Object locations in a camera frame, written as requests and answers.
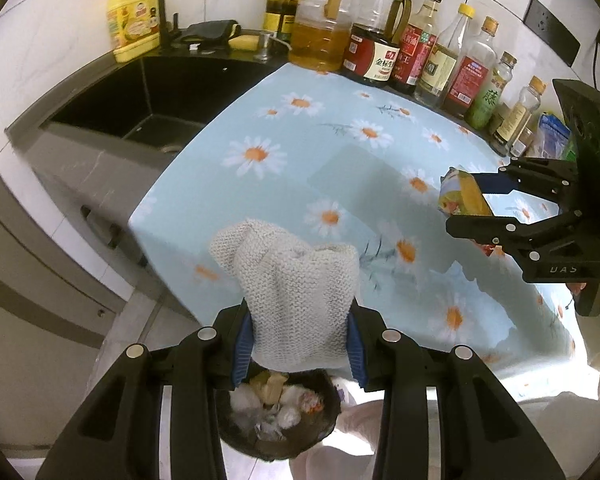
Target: light blue tablecloth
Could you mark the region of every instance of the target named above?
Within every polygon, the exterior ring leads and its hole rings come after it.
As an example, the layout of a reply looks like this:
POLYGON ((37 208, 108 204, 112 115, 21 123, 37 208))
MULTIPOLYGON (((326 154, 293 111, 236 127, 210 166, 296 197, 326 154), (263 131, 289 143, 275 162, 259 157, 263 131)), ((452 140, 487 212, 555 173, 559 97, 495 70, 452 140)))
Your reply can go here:
MULTIPOLYGON (((501 376, 567 359, 563 285, 534 286, 510 256, 446 234, 437 208, 450 166, 507 164, 455 123, 383 90, 283 66, 189 143, 130 220, 146 256, 205 324, 239 303, 207 251, 221 228, 256 218, 311 244, 360 254, 362 303, 424 346, 471 345, 501 376)), ((488 196, 496 215, 533 222, 554 204, 488 196)))

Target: red label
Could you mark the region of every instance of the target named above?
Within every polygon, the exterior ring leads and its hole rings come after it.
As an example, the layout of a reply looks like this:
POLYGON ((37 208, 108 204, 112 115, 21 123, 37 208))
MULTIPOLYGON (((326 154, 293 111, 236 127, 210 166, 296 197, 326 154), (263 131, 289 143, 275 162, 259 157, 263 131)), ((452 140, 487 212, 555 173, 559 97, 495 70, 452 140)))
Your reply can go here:
POLYGON ((436 36, 413 25, 407 27, 402 35, 400 54, 392 77, 401 83, 415 85, 436 39, 436 36))
POLYGON ((394 68, 398 50, 353 33, 344 55, 343 66, 363 77, 386 81, 394 68))
POLYGON ((465 56, 462 58, 460 70, 451 85, 451 90, 449 90, 447 97, 462 107, 469 108, 474 98, 478 95, 480 85, 488 73, 488 68, 465 56))

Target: black sink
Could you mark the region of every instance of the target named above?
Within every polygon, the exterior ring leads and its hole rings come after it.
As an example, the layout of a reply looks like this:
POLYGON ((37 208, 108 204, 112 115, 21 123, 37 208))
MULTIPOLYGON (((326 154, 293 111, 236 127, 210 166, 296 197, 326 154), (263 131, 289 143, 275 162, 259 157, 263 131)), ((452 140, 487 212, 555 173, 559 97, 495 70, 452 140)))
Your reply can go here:
POLYGON ((50 120, 179 152, 274 70, 205 56, 141 57, 78 94, 50 120))

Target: blue gripper pad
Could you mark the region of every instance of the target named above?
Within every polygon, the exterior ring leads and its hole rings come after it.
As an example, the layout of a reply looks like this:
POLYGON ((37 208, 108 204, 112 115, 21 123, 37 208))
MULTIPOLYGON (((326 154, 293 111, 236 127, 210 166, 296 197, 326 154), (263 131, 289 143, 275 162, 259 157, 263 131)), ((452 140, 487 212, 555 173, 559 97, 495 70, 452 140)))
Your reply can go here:
POLYGON ((364 388, 368 382, 365 368, 365 347, 362 344, 356 320, 350 312, 347 316, 347 354, 353 378, 358 382, 360 388, 364 388))
POLYGON ((253 322, 251 321, 251 313, 247 311, 242 320, 240 332, 238 332, 235 339, 234 368, 231 371, 234 388, 247 376, 249 363, 251 362, 251 351, 253 351, 253 322))

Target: yellow detergent bottle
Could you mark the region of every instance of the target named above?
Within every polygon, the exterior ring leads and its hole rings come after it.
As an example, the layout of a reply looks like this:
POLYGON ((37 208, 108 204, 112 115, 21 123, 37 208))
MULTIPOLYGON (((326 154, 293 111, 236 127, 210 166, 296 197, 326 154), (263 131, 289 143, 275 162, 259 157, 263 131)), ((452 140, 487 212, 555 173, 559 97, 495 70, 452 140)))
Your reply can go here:
POLYGON ((117 62, 129 61, 160 44, 158 0, 109 0, 107 9, 117 62))

